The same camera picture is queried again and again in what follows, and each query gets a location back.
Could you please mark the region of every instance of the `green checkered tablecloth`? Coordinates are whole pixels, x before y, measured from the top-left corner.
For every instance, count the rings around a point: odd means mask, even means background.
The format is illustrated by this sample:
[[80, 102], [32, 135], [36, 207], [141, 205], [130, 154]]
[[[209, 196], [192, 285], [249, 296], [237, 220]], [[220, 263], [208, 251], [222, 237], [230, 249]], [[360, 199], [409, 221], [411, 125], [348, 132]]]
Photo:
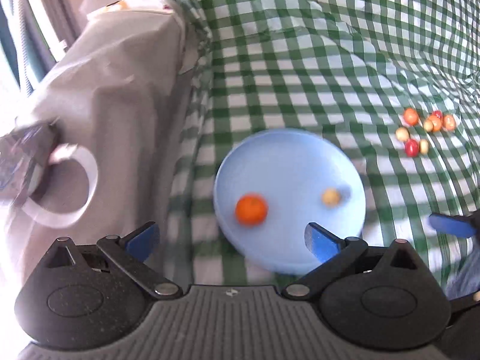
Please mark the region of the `green checkered tablecloth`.
[[[283, 284], [246, 261], [215, 220], [223, 158], [266, 128], [303, 128], [341, 148], [367, 201], [363, 238], [412, 242], [444, 285], [472, 241], [439, 235], [431, 212], [479, 207], [479, 0], [179, 0], [201, 58], [171, 192], [166, 274], [181, 283]], [[455, 132], [409, 158], [407, 107], [451, 113]]]

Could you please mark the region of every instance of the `black object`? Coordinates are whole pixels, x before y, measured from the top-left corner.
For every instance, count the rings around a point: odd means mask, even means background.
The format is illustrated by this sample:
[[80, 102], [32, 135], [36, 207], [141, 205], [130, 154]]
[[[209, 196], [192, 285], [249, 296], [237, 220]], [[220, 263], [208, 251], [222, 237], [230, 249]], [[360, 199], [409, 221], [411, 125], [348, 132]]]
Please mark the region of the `black object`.
[[39, 122], [0, 137], [0, 201], [22, 206], [45, 192], [49, 158], [59, 141], [54, 124]]
[[405, 240], [369, 247], [311, 223], [342, 251], [280, 295], [272, 286], [182, 295], [125, 251], [151, 226], [97, 245], [54, 242], [16, 301], [34, 340], [22, 360], [480, 359], [475, 297], [449, 302]]

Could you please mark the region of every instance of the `orange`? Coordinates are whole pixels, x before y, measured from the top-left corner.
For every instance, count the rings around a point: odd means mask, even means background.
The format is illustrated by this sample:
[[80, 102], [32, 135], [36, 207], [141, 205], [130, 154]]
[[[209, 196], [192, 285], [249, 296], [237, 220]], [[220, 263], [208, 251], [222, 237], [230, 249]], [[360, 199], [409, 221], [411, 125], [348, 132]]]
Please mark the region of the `orange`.
[[235, 216], [238, 222], [245, 226], [260, 225], [268, 214], [266, 200], [255, 193], [243, 195], [235, 207]]
[[407, 108], [403, 113], [403, 120], [410, 126], [414, 126], [419, 122], [419, 114], [413, 108]]
[[433, 132], [440, 131], [442, 129], [442, 121], [435, 115], [430, 115], [428, 120], [433, 123]]

